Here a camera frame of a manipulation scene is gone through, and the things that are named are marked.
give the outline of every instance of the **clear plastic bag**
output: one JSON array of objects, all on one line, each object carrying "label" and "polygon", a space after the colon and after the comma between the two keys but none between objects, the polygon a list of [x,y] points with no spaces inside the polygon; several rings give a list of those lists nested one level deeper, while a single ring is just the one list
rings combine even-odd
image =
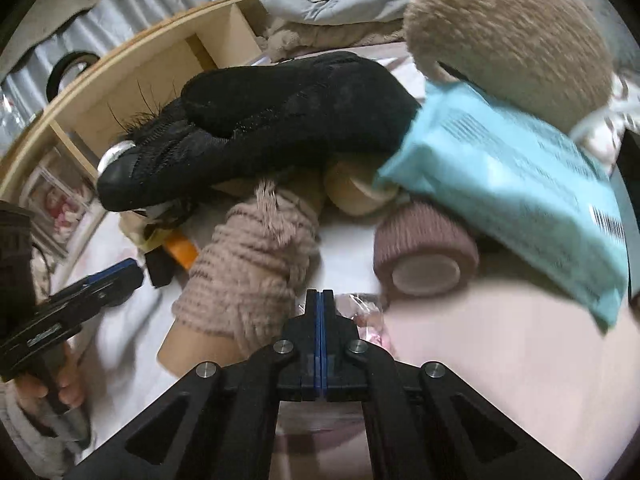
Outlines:
[{"label": "clear plastic bag", "polygon": [[377,294],[337,294],[335,306],[342,316],[355,321],[360,339],[381,346],[394,355]]},{"label": "clear plastic bag", "polygon": [[569,132],[569,138],[595,156],[608,174],[615,167],[625,131],[640,134],[638,100],[639,86],[628,76],[616,74],[609,103],[586,116]]},{"label": "clear plastic bag", "polygon": [[25,128],[26,122],[11,99],[0,91],[0,156],[3,156]]}]

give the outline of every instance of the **roll of tape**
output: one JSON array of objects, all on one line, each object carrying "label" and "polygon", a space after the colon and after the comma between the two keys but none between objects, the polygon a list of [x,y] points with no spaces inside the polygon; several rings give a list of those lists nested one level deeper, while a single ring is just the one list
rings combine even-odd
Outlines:
[{"label": "roll of tape", "polygon": [[371,183],[386,158],[379,155],[341,155],[324,172],[324,190],[338,209],[364,216],[380,209],[398,194],[398,186],[374,188]]},{"label": "roll of tape", "polygon": [[444,294],[468,283],[478,268],[476,242],[425,202],[409,202],[376,230],[373,269],[389,298]]}]

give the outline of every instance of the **finger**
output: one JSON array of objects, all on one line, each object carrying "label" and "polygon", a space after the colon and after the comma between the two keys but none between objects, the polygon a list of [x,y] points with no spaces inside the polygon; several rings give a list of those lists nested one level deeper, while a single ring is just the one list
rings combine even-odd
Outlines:
[{"label": "finger", "polygon": [[22,374],[15,378],[15,387],[18,394],[23,397],[34,397],[41,399],[47,395],[49,390],[38,379],[29,374]]},{"label": "finger", "polygon": [[84,402],[84,390],[79,384],[76,386],[70,386],[60,390],[58,398],[60,399],[60,402],[67,406],[77,408]]},{"label": "finger", "polygon": [[76,355],[76,353],[71,349],[71,345],[65,341],[63,344],[63,348],[65,350],[65,358],[66,358],[66,362],[67,363],[73,363],[73,364],[77,364],[78,363],[78,356]]},{"label": "finger", "polygon": [[67,361],[66,364],[60,368],[56,379],[60,388],[66,388],[70,384],[77,383],[80,380],[78,366],[76,366],[74,362]]}]

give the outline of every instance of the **black gripper frame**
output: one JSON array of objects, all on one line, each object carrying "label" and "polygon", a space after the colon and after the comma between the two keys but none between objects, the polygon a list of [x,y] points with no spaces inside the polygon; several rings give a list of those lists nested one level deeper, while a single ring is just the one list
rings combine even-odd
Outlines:
[{"label": "black gripper frame", "polygon": [[362,402],[375,480],[578,480],[444,364],[361,342],[334,295],[247,361],[195,367],[66,480],[267,480],[281,400]]}]

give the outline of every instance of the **stuffed animal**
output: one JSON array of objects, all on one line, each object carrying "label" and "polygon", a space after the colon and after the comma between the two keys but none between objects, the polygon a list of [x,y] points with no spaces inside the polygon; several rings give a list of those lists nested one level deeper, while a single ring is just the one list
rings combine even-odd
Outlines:
[{"label": "stuffed animal", "polygon": [[428,78],[452,79],[446,67],[566,134],[611,93],[612,59],[580,0],[413,0],[404,33]]}]

